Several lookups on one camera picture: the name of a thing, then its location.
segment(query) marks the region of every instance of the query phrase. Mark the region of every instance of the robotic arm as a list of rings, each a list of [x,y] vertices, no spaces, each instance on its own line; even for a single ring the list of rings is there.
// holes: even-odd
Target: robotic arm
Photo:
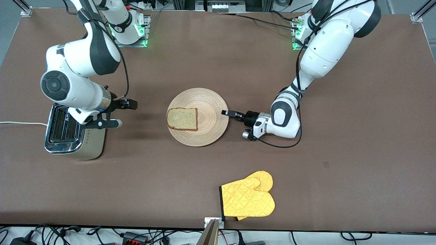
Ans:
[[[378,24],[380,8],[373,0],[314,0],[312,10],[293,19],[299,31],[295,39],[307,45],[300,71],[289,87],[283,88],[269,113],[222,111],[249,127],[242,136],[257,140],[265,133],[295,138],[300,129],[297,109],[307,87],[325,76],[340,60],[353,37],[364,37]]]
[[[108,91],[107,87],[102,87],[88,78],[113,73],[121,61],[120,51],[108,35],[94,2],[71,2],[76,7],[77,17],[88,35],[47,50],[47,71],[41,77],[41,90],[52,101],[68,106],[70,115],[82,125],[99,129],[120,127],[121,121],[110,119],[110,113],[115,109],[136,109],[137,102],[116,99],[117,96]],[[102,113],[106,114],[106,119],[102,118]]]

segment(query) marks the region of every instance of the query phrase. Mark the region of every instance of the quilted fabric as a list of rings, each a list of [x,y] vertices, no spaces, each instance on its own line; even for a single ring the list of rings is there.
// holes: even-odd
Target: quilted fabric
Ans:
[[[273,187],[273,177],[265,171],[257,171],[243,180],[220,186],[223,216],[265,217],[276,204],[268,191]]]

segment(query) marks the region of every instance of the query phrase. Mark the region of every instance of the white floor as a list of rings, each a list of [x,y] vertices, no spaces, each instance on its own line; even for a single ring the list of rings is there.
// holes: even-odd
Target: white floor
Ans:
[[[33,227],[11,227],[7,228],[9,234],[2,243],[8,245],[13,238],[25,237]],[[90,228],[82,228],[79,233],[68,231],[65,239],[71,245],[100,245],[96,235],[87,235],[86,232]],[[148,233],[148,230],[132,230],[132,229],[116,229],[118,233],[126,231],[142,234]],[[49,229],[44,232],[44,238],[48,236]],[[228,245],[239,242],[236,231],[223,230]],[[287,231],[241,231],[245,243],[264,241],[266,245],[294,245],[291,239],[290,232]],[[294,238],[297,245],[353,245],[353,242],[345,241],[337,232],[304,232],[294,231]],[[112,229],[102,228],[99,230],[99,235],[103,243],[122,244],[123,239],[120,238]],[[355,238],[364,238],[368,234],[353,233]],[[0,241],[3,239],[4,233],[0,234]],[[169,236],[170,245],[195,245],[201,234],[197,232],[183,233],[177,232]],[[32,236],[32,241],[38,245],[42,245],[41,234],[35,232]],[[58,239],[58,245],[62,245],[61,239]],[[358,245],[434,245],[436,244],[436,235],[412,235],[412,234],[373,234],[372,238],[366,241],[357,241]],[[222,235],[218,237],[218,245],[226,245]]]

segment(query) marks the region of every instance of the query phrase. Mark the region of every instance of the yellow oven mitt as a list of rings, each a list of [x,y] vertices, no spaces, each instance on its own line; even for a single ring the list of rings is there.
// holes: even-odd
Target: yellow oven mitt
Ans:
[[[223,217],[265,217],[276,204],[268,192],[273,187],[273,177],[265,171],[257,171],[243,180],[220,186],[221,212]]]

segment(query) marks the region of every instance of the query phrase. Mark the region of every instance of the gray floor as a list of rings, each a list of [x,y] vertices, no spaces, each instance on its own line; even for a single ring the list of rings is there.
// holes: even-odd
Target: gray floor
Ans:
[[[291,7],[284,10],[291,11],[299,6],[310,3],[312,0],[294,0]],[[378,0],[382,14],[409,14],[417,10],[427,0]],[[27,0],[27,3],[33,7],[64,7],[61,0]],[[12,0],[1,0],[0,2],[0,66],[9,48],[9,44],[14,35],[15,29],[20,21],[21,9],[15,5]],[[424,17],[424,30],[433,53],[436,57],[436,9],[430,11]]]

